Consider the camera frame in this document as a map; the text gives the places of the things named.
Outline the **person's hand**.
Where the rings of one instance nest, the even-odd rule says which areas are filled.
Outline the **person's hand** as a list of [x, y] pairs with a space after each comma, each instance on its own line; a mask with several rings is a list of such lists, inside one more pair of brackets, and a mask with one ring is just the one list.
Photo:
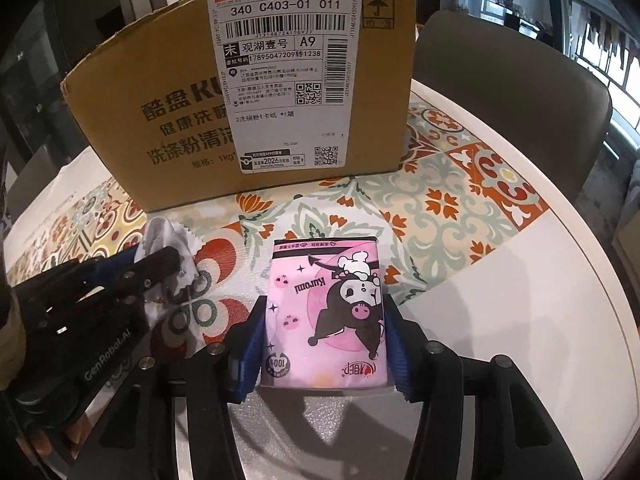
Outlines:
[[0, 390], [9, 388], [23, 367], [26, 334], [14, 290], [1, 282]]

